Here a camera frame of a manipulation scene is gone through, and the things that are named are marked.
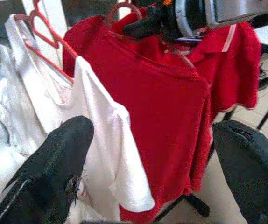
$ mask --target shirt sleeve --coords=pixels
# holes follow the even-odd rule
[[[261,44],[251,26],[237,24],[227,52],[220,53],[212,85],[212,120],[239,104],[248,109],[256,106]]]
[[[191,189],[193,191],[201,190],[201,181],[203,179],[205,168],[210,152],[212,142],[211,122],[210,122],[210,98],[207,97],[204,103],[203,112],[200,121],[200,129],[197,137],[197,145],[194,151],[192,166],[190,170]]]
[[[125,116],[113,122],[116,149],[119,149],[116,178],[109,186],[119,204],[128,211],[143,212],[154,207],[146,173]]]

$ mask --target white tiled floor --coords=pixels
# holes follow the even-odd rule
[[[268,56],[263,56],[263,69],[268,70]],[[259,102],[254,110],[238,107],[233,115],[252,128],[256,128],[268,110],[268,87],[259,92]],[[268,138],[268,120],[261,132]],[[211,158],[203,180],[202,191],[195,194],[211,208],[208,218],[201,217],[186,201],[182,201],[164,219],[164,223],[197,223],[197,224],[246,224],[246,220],[230,192],[216,154]]]

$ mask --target shirt collar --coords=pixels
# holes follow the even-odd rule
[[[52,86],[52,82],[47,82],[46,80],[47,77],[50,77],[47,73],[45,74],[46,76],[44,76],[44,74],[40,73],[35,67],[34,61],[38,62],[42,61],[42,59],[38,58],[35,54],[32,56],[26,50],[23,36],[26,37],[35,48],[38,49],[38,46],[24,21],[15,21],[14,14],[12,14],[5,23],[5,27],[15,56],[17,71],[20,73],[44,132],[49,134],[60,126],[62,120],[65,118],[65,111],[69,110],[74,105],[73,95],[64,103],[55,100],[54,93],[57,89],[55,86]],[[62,86],[61,91],[63,92],[65,89],[69,89],[69,91],[72,92],[72,87]]]
[[[203,40],[194,48],[187,57],[192,63],[205,58],[205,53],[227,52],[235,34],[237,25],[226,26],[208,30]]]
[[[139,9],[143,17],[147,16],[147,7]],[[115,22],[112,30],[116,33],[122,33],[122,28],[130,23],[137,21],[134,13],[129,14],[123,19]],[[205,58],[205,53],[227,52],[236,30],[236,24],[218,29],[208,30],[203,40],[187,55],[192,63],[196,63]]]

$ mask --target white fabric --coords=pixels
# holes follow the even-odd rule
[[[97,213],[89,202],[89,197],[86,195],[84,184],[81,181],[79,191],[77,192],[78,201],[76,205],[72,203],[69,216],[64,224],[78,224],[79,221],[105,221],[106,218]]]
[[[45,140],[10,48],[0,45],[0,194]]]
[[[38,46],[23,21],[10,15],[6,29],[17,70],[44,130],[49,133],[78,115],[93,122],[94,138],[83,180],[95,211],[109,220],[120,220],[119,204],[134,212],[153,208],[155,202],[127,122],[129,113],[113,101],[89,63],[77,57],[72,85],[26,48],[24,40]]]

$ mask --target red shirt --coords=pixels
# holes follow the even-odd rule
[[[146,16],[146,7],[140,9]],[[114,23],[112,30],[122,34],[125,25],[137,20],[135,14]],[[171,54],[164,54],[166,46],[152,36],[140,44],[120,40],[140,55],[159,63],[174,66],[186,64]],[[197,68],[199,75],[211,86],[211,121],[218,112],[224,112],[235,104],[254,108],[257,103],[261,44],[255,31],[247,23],[238,23],[208,30],[202,42],[186,56]]]
[[[146,170],[155,207],[122,220],[154,220],[162,205],[191,190],[200,190],[210,149],[210,88],[196,68],[182,66],[178,56],[160,45],[156,60],[121,43],[103,16],[81,21],[65,40],[83,56],[112,98],[130,113],[131,130]],[[64,70],[74,59],[64,52]]]

